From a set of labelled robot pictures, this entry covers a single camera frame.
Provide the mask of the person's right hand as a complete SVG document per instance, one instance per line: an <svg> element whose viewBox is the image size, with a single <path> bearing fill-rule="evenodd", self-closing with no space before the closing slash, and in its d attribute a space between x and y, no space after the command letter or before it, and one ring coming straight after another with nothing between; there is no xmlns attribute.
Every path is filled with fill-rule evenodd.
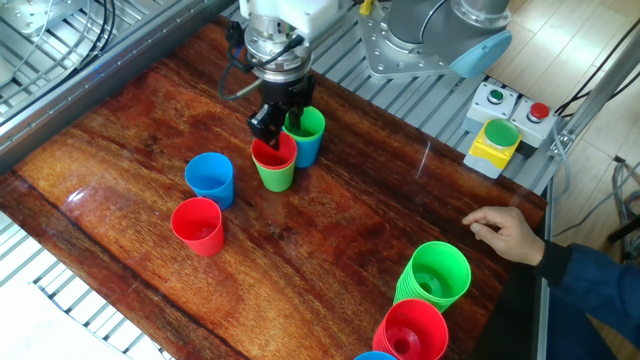
<svg viewBox="0 0 640 360"><path fill-rule="evenodd" d="M545 243L529 227L514 207L486 206L462 219L477 240L489 245L506 260L537 266L544 255Z"/></svg>

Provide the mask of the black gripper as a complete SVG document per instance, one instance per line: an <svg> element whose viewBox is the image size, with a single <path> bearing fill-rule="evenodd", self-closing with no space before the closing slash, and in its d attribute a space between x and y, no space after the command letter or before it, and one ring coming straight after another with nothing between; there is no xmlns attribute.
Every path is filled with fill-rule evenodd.
<svg viewBox="0 0 640 360"><path fill-rule="evenodd" d="M279 136L285 121L282 106L291 108L286 129L291 134L300 134L304 107L311 105L315 85L316 79L311 73L284 83L264 81L259 93L265 104L247 119L253 136L276 151L280 149Z"/></svg>

